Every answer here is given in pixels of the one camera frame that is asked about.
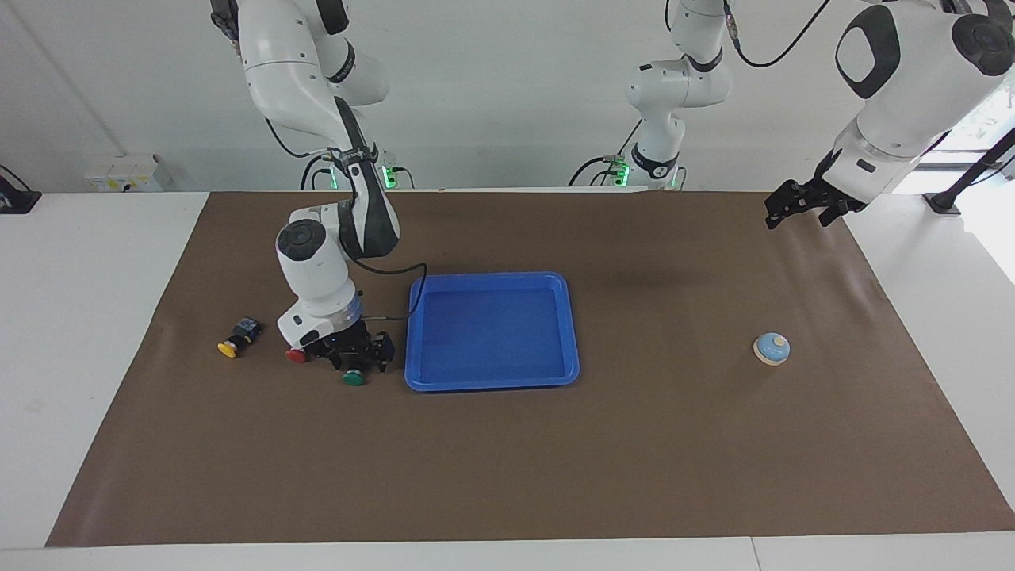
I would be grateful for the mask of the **black desk device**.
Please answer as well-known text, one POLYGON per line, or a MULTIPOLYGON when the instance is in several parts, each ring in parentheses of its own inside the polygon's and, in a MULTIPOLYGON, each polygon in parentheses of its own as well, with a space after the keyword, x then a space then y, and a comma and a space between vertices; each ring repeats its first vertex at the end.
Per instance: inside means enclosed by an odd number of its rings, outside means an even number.
POLYGON ((26 214, 32 211, 43 193, 0 163, 0 214, 26 214))

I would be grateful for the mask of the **blue plastic tray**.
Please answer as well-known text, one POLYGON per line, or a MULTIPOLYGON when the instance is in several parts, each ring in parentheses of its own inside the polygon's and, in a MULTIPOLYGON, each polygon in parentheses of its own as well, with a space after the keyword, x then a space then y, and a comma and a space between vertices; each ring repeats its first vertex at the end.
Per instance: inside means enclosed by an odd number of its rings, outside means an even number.
POLYGON ((570 385, 580 375, 570 303, 552 271, 418 278, 404 380, 416 392, 570 385))

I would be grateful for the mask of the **black stand leg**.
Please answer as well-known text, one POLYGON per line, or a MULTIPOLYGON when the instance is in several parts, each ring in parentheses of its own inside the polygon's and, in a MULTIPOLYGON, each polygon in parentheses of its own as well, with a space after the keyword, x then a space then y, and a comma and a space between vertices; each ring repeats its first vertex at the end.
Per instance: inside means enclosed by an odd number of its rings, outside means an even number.
POLYGON ((1012 163, 1015 163, 1015 127, 1005 133, 989 151, 983 153, 978 162, 972 163, 949 188, 939 193, 925 193, 921 198, 932 213, 939 216, 960 216, 961 211, 956 206, 960 194, 971 186, 1004 172, 1012 163))

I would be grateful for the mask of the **white wall socket box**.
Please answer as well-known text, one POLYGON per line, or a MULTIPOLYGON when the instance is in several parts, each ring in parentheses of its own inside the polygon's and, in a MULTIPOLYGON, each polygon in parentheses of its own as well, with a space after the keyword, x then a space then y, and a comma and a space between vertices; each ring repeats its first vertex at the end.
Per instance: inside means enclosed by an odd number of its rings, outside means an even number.
POLYGON ((87 167, 84 181, 95 192, 159 193, 173 189, 168 169, 157 155, 97 158, 87 167))

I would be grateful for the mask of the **yellow push button switch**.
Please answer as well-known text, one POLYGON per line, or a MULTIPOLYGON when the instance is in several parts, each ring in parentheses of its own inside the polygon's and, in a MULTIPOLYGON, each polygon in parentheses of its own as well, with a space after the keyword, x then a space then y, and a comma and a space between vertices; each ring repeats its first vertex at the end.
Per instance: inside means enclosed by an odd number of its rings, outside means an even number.
POLYGON ((262 334, 263 325, 250 317, 244 317, 232 328, 231 334, 216 345, 219 353, 226 358, 239 358, 240 355, 262 334))

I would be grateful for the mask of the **light blue desk bell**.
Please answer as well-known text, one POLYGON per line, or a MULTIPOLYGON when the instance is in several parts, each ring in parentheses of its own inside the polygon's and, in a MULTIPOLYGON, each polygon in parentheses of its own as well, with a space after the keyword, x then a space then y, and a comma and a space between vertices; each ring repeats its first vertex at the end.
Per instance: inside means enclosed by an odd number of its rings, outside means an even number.
POLYGON ((771 331, 754 339, 752 351, 759 362, 764 362, 768 366, 780 366, 789 360, 791 344, 786 336, 771 331))

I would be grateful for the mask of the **brown table mat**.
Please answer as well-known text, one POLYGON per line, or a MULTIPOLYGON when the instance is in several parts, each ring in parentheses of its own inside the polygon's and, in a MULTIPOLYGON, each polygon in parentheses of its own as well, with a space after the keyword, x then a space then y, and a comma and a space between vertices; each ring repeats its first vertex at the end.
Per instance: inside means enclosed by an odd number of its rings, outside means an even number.
POLYGON ((580 375, 422 394, 294 364, 274 253, 308 193, 207 199, 48 546, 947 534, 1015 529, 844 223, 747 193, 393 197, 390 265, 548 270, 580 375), (777 332, 791 355, 759 362, 777 332))

